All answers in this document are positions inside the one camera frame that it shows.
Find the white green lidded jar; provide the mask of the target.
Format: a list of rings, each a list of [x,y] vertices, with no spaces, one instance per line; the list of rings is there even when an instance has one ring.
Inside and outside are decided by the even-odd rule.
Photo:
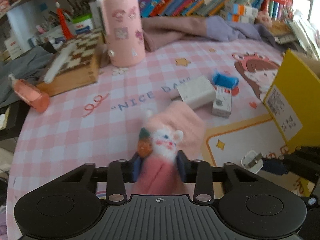
[[[92,14],[84,14],[72,19],[76,35],[87,33],[94,29]]]

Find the pink sock with rabbit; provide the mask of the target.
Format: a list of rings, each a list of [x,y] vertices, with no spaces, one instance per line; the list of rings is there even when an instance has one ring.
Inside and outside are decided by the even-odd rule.
[[[147,110],[140,130],[137,153],[143,163],[133,194],[186,194],[177,154],[182,150],[189,159],[199,156],[205,133],[203,120],[184,102],[174,101],[164,111]]]

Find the white tube on chessboard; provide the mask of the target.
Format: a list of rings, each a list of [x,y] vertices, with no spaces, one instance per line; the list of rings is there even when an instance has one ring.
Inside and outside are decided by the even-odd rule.
[[[56,56],[43,78],[44,83],[49,84],[53,81],[57,73],[60,71],[62,65],[67,61],[70,53],[73,52],[76,47],[76,43],[70,43],[65,48],[60,50],[59,54]]]

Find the small white red box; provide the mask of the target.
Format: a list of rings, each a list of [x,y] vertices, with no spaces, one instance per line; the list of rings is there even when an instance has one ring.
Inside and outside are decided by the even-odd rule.
[[[215,100],[212,115],[229,118],[232,112],[232,91],[229,88],[214,86]]]

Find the yellow cardboard box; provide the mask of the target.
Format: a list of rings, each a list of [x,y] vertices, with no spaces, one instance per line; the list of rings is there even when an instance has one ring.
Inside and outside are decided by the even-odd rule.
[[[287,50],[263,104],[289,152],[319,146],[319,61]]]

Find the white plug charger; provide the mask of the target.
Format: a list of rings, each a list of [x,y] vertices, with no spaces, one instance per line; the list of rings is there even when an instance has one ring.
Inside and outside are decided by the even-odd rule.
[[[257,174],[263,167],[263,155],[254,150],[249,151],[240,161],[243,168]]]

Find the orange pink pump bottle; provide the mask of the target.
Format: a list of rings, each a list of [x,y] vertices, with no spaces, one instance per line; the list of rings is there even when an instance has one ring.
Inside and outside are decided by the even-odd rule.
[[[16,79],[13,74],[10,74],[8,79],[15,94],[38,113],[43,113],[48,108],[50,97],[47,93],[26,80]]]

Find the white power adapter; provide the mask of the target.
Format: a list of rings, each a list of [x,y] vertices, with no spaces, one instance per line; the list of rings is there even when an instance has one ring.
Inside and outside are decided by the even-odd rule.
[[[178,85],[171,95],[172,101],[182,101],[192,110],[213,103],[215,99],[215,89],[204,75]]]

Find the pink pig plush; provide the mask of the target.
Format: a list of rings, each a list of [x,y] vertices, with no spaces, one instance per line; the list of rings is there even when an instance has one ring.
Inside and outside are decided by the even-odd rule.
[[[259,11],[255,22],[264,25],[266,28],[272,28],[272,20],[267,10]]]

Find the white bookshelf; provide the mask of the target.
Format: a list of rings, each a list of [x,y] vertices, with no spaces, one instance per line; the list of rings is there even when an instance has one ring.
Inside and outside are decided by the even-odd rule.
[[[55,2],[62,4],[64,0],[49,0],[48,7],[54,8]],[[37,32],[36,25],[44,20],[40,4],[38,0],[19,0],[6,12],[11,31],[23,52],[31,49],[28,40]]]

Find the lower orange white box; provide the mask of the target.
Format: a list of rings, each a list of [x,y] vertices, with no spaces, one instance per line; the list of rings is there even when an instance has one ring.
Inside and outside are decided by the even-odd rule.
[[[254,22],[255,22],[255,18],[253,18],[253,17],[234,15],[234,14],[231,14],[230,12],[226,12],[224,10],[221,10],[219,15],[225,21],[229,21],[229,22],[240,22],[240,23],[250,23],[250,24],[254,24]]]

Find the upper orange white box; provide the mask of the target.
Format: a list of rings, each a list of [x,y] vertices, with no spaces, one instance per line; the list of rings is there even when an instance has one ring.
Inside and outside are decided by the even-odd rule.
[[[224,10],[234,15],[257,17],[259,10],[250,6],[236,3],[226,3]]]

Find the orange white box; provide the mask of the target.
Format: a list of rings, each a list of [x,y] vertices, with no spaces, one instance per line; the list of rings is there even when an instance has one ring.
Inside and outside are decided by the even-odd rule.
[[[229,22],[240,22],[240,23],[250,23],[250,24],[254,24],[254,22],[255,22],[255,18],[253,18],[253,17],[234,15],[234,14],[231,14],[230,12],[226,12],[224,10],[221,10],[219,15],[225,21],[229,21]]]
[[[224,10],[234,15],[257,17],[259,10],[250,6],[236,3],[226,3]]]

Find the pink cylindrical sticker container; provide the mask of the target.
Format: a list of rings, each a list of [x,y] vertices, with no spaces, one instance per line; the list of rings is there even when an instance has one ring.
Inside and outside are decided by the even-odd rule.
[[[116,67],[130,67],[145,58],[138,0],[101,0],[107,53]]]

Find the grey cloth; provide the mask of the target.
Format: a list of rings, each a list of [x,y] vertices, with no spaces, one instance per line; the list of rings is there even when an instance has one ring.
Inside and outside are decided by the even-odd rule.
[[[6,64],[1,62],[1,108],[20,100],[11,88],[8,78],[10,74],[16,79],[24,79],[35,85],[52,58],[52,53],[41,46],[36,46],[22,57]]]

